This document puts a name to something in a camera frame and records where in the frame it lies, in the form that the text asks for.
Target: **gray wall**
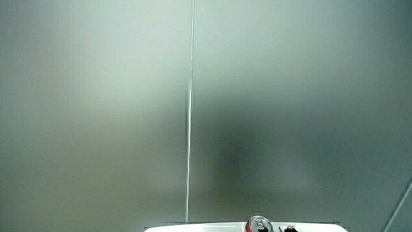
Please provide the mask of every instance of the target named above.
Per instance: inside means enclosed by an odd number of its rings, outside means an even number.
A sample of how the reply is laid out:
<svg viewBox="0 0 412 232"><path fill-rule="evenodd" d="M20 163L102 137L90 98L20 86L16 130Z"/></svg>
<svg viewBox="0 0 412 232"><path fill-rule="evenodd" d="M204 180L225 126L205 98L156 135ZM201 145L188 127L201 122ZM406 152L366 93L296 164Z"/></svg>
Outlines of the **gray wall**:
<svg viewBox="0 0 412 232"><path fill-rule="evenodd" d="M411 1L0 2L0 231L333 222L412 177ZM412 230L411 195L390 231Z"/></svg>

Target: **dark object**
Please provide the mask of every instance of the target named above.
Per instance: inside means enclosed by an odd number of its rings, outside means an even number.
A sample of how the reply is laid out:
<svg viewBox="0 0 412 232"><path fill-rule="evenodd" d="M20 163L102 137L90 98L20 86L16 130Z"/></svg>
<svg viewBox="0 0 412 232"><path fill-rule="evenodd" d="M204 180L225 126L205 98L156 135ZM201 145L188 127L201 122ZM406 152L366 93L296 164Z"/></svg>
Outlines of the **dark object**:
<svg viewBox="0 0 412 232"><path fill-rule="evenodd" d="M257 230L258 230L259 232L269 232L269 229L268 229L267 227L265 227L265 226L263 226L263 229L258 228Z"/></svg>
<svg viewBox="0 0 412 232"><path fill-rule="evenodd" d="M288 226L288 227L285 229L285 232L298 232L298 231L295 229L294 226Z"/></svg>

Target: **stainless steel panel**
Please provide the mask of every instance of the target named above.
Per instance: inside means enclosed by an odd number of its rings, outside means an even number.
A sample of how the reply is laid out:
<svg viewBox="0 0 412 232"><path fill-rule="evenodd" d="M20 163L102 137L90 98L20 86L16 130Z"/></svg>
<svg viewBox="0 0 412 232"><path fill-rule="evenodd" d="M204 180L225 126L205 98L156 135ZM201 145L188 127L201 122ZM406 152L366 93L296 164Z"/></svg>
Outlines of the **stainless steel panel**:
<svg viewBox="0 0 412 232"><path fill-rule="evenodd" d="M0 231L185 218L186 1L1 1Z"/></svg>
<svg viewBox="0 0 412 232"><path fill-rule="evenodd" d="M412 176L410 10L196 1L191 220L381 230Z"/></svg>

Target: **can lid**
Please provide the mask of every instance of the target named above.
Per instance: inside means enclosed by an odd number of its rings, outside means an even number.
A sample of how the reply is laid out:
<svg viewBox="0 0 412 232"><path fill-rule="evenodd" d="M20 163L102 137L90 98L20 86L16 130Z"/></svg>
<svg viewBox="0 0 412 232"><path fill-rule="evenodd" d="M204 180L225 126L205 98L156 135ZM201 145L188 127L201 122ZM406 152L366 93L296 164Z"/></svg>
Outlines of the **can lid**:
<svg viewBox="0 0 412 232"><path fill-rule="evenodd" d="M273 232L273 226L267 218L254 216L246 223L246 232Z"/></svg>

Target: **white sink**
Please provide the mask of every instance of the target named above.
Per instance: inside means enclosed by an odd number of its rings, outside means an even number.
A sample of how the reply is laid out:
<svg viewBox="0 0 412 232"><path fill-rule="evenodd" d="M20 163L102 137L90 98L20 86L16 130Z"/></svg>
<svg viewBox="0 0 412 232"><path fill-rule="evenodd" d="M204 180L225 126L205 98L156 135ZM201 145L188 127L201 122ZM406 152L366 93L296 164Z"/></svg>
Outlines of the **white sink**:
<svg viewBox="0 0 412 232"><path fill-rule="evenodd" d="M298 232L346 232L335 224L315 224L298 222L271 222L274 232L282 232L287 226L295 226ZM246 222L219 222L204 224L186 224L177 226L161 226L146 229L145 232L245 232Z"/></svg>

